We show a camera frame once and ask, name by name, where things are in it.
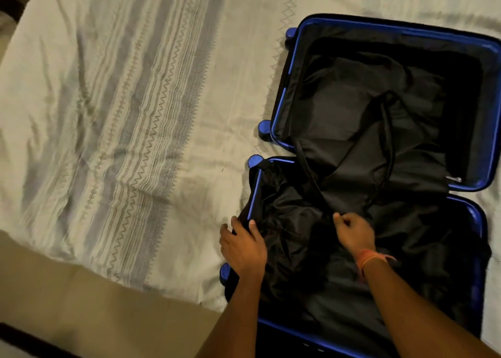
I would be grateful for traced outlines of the person's left forearm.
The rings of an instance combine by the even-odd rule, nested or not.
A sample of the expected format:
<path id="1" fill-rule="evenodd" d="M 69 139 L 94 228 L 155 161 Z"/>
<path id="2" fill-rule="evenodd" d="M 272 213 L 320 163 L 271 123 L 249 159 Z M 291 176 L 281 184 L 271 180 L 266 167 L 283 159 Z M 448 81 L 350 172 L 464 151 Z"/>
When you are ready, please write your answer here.
<path id="1" fill-rule="evenodd" d="M 195 358 L 255 358 L 263 271 L 246 270 Z"/>

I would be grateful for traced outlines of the person's left hand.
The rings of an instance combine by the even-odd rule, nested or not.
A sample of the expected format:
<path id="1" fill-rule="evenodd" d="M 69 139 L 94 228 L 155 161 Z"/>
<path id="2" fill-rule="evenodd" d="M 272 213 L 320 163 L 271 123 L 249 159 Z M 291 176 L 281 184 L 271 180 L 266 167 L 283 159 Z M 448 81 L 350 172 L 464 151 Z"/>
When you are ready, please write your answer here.
<path id="1" fill-rule="evenodd" d="M 266 268 L 267 249 L 264 242 L 254 241 L 249 227 L 245 228 L 237 216 L 230 219 L 231 230 L 227 224 L 220 227 L 220 250 L 222 256 L 243 281 L 261 284 Z"/>

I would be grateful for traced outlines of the blue hard-shell suitcase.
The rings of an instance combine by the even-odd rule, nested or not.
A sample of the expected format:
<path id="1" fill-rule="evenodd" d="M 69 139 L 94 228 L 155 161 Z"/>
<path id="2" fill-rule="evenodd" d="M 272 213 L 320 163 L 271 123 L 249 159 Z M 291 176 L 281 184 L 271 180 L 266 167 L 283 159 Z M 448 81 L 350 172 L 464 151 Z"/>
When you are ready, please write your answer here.
<path id="1" fill-rule="evenodd" d="M 360 102 L 392 90 L 402 98 L 414 96 L 442 105 L 438 138 L 447 176 L 462 178 L 462 183 L 446 179 L 450 195 L 478 192 L 492 183 L 501 154 L 501 40 L 416 23 L 313 14 L 298 28 L 287 30 L 285 46 L 289 53 L 272 117 L 258 125 L 261 140 L 295 157 L 288 127 L 300 95 L 319 94 L 326 104 L 327 95 Z M 249 170 L 263 159 L 270 158 L 251 156 Z M 484 211 L 472 200 L 458 197 L 479 207 L 487 239 Z M 256 356 L 399 358 L 393 342 L 386 353 L 367 345 L 332 344 L 281 328 L 261 318 L 260 312 Z"/>

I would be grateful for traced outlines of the beige mattress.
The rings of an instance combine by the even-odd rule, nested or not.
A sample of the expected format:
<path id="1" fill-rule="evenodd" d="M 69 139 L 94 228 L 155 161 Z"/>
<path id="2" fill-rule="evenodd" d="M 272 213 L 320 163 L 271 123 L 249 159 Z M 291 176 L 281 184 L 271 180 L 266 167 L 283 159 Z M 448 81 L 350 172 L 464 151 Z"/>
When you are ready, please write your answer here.
<path id="1" fill-rule="evenodd" d="M 51 260 L 0 232 L 0 322 L 84 358 L 193 358 L 220 313 Z"/>

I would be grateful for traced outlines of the black fabric suitcase divider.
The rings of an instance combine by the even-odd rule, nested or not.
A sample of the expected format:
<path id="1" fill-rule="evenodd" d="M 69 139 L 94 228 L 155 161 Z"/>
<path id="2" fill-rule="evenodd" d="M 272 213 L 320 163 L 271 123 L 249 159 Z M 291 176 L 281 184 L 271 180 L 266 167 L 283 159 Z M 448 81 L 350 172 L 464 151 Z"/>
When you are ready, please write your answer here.
<path id="1" fill-rule="evenodd" d="M 300 95 L 288 131 L 292 158 L 263 159 L 249 172 L 240 213 L 267 247 L 260 317 L 329 343 L 392 348 L 389 332 L 333 214 L 356 213 L 379 253 L 419 295 L 480 336 L 491 255 L 479 207 L 450 195 L 439 142 L 439 102 L 389 90 L 345 102 Z"/>

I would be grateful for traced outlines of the white grey-striped bedspread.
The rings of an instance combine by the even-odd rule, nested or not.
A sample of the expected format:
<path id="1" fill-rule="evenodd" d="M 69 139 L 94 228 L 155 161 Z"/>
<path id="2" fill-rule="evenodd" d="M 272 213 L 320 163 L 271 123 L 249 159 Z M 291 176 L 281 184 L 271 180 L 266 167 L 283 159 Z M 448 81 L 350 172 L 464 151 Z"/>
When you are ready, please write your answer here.
<path id="1" fill-rule="evenodd" d="M 251 195 L 248 159 L 313 14 L 501 40 L 501 0 L 30 0 L 0 64 L 0 230 L 47 257 L 222 310 L 216 228 Z M 480 336 L 501 352 L 501 154 L 456 192 L 487 220 Z"/>

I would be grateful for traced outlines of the person's right forearm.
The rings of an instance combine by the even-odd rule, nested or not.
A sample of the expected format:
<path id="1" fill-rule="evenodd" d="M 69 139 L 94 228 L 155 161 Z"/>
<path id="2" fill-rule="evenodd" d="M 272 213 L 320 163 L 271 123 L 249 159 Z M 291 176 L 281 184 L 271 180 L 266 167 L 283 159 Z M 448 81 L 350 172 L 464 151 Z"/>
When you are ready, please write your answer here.
<path id="1" fill-rule="evenodd" d="M 420 297 L 386 261 L 368 260 L 363 273 L 400 358 L 501 358 Z"/>

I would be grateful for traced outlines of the dark bed frame edge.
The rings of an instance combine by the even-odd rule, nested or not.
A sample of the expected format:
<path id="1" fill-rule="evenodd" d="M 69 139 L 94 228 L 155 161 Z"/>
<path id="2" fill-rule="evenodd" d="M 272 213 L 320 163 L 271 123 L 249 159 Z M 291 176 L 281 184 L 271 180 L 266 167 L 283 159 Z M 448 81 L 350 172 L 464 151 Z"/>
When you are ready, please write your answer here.
<path id="1" fill-rule="evenodd" d="M 0 358 L 81 358 L 47 341 L 0 323 Z"/>

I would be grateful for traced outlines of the person's right hand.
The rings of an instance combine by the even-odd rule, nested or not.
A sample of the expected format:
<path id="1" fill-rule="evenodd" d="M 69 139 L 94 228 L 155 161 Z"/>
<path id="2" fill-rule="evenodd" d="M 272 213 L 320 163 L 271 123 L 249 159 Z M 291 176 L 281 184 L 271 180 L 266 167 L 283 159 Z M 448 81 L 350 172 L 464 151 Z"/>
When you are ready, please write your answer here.
<path id="1" fill-rule="evenodd" d="M 338 239 L 341 245 L 355 259 L 357 253 L 364 248 L 376 251 L 375 235 L 370 224 L 360 215 L 358 215 L 357 226 L 350 230 L 337 231 Z"/>

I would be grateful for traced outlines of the orange wrist thread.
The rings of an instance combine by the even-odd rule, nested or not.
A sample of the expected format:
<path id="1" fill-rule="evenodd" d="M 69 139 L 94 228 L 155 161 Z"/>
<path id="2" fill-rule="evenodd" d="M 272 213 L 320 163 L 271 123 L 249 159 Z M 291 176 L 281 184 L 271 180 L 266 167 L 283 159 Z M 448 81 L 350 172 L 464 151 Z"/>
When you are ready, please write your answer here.
<path id="1" fill-rule="evenodd" d="M 388 260 L 396 261 L 396 258 L 389 254 L 379 253 L 367 248 L 361 249 L 355 256 L 355 264 L 359 270 L 359 275 L 361 278 L 365 278 L 364 267 L 372 259 L 381 260 L 386 263 L 388 262 Z"/>

